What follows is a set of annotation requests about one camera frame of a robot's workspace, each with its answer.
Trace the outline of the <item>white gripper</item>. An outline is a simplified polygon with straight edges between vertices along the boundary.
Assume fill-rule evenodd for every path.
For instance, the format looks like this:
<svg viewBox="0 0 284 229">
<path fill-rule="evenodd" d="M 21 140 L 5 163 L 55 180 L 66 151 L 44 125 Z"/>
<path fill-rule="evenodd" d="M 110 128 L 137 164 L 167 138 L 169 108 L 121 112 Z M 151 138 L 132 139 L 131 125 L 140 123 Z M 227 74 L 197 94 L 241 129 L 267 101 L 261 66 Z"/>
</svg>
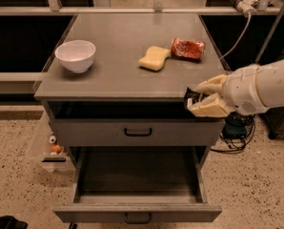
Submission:
<svg viewBox="0 0 284 229">
<path fill-rule="evenodd" d="M 226 117 L 233 108 L 240 115 L 266 113 L 269 108 L 257 91 L 258 70 L 259 66 L 250 65 L 230 75 L 220 74 L 199 83 L 194 91 L 210 95 L 193 104 L 189 111 L 196 117 Z"/>
</svg>

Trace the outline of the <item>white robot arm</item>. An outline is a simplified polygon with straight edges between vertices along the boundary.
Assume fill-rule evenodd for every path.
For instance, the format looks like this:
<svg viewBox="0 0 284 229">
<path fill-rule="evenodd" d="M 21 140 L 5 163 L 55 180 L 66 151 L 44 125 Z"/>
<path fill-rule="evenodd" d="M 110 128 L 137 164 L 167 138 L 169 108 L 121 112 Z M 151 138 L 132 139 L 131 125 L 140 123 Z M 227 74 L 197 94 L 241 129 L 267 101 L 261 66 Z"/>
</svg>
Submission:
<svg viewBox="0 0 284 229">
<path fill-rule="evenodd" d="M 196 117 L 226 117 L 264 114 L 284 107 L 284 59 L 259 66 L 252 64 L 230 74 L 221 74 L 198 84 L 194 91 L 205 94 L 201 101 L 187 104 Z"/>
</svg>

